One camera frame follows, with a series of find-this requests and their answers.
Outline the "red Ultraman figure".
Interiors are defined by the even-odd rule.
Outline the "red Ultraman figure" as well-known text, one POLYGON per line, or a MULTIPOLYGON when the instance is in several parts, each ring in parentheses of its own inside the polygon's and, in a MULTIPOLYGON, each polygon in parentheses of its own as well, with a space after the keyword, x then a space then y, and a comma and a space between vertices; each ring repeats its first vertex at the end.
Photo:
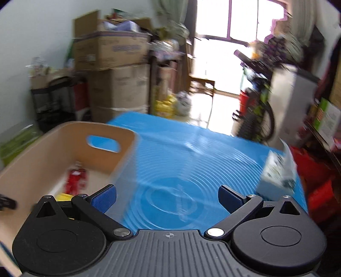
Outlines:
POLYGON ((87 186, 87 170, 80 162, 76 162, 68 172, 68 178, 64 185, 64 193, 68 195, 78 195, 87 186))

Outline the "blue silicone baking mat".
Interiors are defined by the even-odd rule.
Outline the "blue silicone baking mat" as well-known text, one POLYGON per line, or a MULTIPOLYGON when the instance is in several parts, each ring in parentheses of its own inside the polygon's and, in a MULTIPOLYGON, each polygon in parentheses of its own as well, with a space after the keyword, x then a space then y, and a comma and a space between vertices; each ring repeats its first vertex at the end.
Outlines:
POLYGON ((140 113, 111 125, 137 134, 135 191, 119 216, 131 229, 205 231, 228 216, 218 201, 227 185, 256 192, 269 147, 140 113))

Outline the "open cardboard box top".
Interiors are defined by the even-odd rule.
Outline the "open cardboard box top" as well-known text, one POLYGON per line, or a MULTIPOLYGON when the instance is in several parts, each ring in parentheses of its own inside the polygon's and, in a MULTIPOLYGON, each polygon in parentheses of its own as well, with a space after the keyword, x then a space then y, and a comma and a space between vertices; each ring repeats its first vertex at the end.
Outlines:
POLYGON ((120 26, 99 18, 95 10, 73 20, 73 57, 77 71, 108 70, 143 63, 150 34, 132 21, 120 26))

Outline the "green black bicycle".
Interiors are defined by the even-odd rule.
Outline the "green black bicycle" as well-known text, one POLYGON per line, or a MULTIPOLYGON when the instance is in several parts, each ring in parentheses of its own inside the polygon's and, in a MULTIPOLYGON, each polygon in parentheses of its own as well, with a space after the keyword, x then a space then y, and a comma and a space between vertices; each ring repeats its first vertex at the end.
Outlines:
POLYGON ((237 110, 232 119, 239 123, 236 136, 257 143, 267 143, 275 133, 275 116, 269 104, 272 70, 263 62, 250 59, 236 50, 234 55, 242 63, 244 77, 251 83, 245 89, 244 111, 237 110))

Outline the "black metal shelf rack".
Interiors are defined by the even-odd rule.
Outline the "black metal shelf rack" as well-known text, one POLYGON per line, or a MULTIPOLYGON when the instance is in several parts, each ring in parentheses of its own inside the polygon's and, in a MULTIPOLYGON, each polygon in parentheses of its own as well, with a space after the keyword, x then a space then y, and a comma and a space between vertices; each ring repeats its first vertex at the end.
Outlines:
POLYGON ((88 81, 85 76, 61 77, 47 87, 31 89, 39 129, 46 133, 70 121, 92 121, 88 81))

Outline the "yellow plastic toy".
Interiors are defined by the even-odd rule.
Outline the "yellow plastic toy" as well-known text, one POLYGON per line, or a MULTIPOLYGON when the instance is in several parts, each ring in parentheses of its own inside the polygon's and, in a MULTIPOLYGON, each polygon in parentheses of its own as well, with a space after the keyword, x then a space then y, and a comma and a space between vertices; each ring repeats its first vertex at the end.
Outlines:
POLYGON ((66 193, 61 193, 56 196, 56 201, 59 204, 59 207, 62 209, 63 213, 69 218, 74 220, 75 215, 72 208, 71 199, 73 198, 73 195, 69 195, 66 193))

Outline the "beige plastic storage basket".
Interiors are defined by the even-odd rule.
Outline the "beige plastic storage basket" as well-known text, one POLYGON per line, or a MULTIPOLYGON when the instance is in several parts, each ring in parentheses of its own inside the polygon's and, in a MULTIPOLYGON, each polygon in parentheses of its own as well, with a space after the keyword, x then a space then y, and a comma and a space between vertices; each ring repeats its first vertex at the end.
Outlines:
POLYGON ((11 276, 133 276, 141 241, 119 216, 135 191, 134 131, 69 122, 29 146, 1 172, 1 265, 11 276), (69 170, 80 162, 87 186, 71 199, 75 219, 59 207, 69 170), (103 214, 89 196, 113 184, 103 214))

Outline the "green lidded plastic container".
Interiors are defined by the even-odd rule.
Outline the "green lidded plastic container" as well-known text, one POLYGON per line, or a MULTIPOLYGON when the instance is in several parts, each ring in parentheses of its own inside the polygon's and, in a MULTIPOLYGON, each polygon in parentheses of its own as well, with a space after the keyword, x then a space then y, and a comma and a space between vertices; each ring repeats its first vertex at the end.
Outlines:
POLYGON ((1 134, 2 165, 6 167, 41 135, 42 132, 35 124, 17 125, 1 134))

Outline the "white tissue box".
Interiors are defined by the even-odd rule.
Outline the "white tissue box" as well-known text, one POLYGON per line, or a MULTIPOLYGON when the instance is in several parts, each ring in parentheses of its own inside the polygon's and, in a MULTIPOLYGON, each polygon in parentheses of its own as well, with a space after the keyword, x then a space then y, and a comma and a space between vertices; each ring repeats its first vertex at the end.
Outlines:
POLYGON ((284 146, 283 154, 269 151, 256 188, 257 194, 271 201, 278 201, 282 196, 292 197, 296 187, 296 163, 289 146, 280 141, 284 146))

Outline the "yellow oil jug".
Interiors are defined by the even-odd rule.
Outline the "yellow oil jug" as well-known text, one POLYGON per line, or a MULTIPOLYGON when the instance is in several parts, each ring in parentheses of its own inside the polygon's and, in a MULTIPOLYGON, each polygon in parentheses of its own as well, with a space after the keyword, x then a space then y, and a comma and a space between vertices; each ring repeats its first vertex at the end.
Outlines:
POLYGON ((175 114, 176 97, 173 94, 167 96, 165 100, 157 100, 155 114, 158 117, 170 119, 175 114))

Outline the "red bucket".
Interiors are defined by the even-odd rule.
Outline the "red bucket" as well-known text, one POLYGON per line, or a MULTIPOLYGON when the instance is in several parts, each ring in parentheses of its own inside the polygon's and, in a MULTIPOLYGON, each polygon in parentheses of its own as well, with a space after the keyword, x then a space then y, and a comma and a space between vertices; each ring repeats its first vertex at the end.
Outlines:
POLYGON ((244 91, 243 90, 240 91, 240 94, 239 94, 239 103, 240 103, 239 114, 240 115, 243 115, 246 112, 251 93, 252 93, 251 88, 246 88, 244 91))

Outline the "stacked cardboard box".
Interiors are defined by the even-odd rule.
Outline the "stacked cardboard box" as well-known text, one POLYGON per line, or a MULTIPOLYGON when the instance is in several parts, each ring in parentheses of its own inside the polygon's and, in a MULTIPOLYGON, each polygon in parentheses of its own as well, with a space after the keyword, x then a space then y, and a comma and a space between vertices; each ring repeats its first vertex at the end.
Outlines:
POLYGON ((146 114, 149 108, 149 77, 147 63, 89 72, 93 121, 106 123, 129 111, 146 114))

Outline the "wooden chair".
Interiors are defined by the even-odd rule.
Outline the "wooden chair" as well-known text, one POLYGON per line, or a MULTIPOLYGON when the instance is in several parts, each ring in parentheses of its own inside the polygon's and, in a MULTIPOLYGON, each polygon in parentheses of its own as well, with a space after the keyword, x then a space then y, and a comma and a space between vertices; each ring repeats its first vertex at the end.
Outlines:
POLYGON ((192 74, 187 78, 187 91, 190 94, 204 94, 214 97, 215 81, 207 78, 194 77, 192 74))

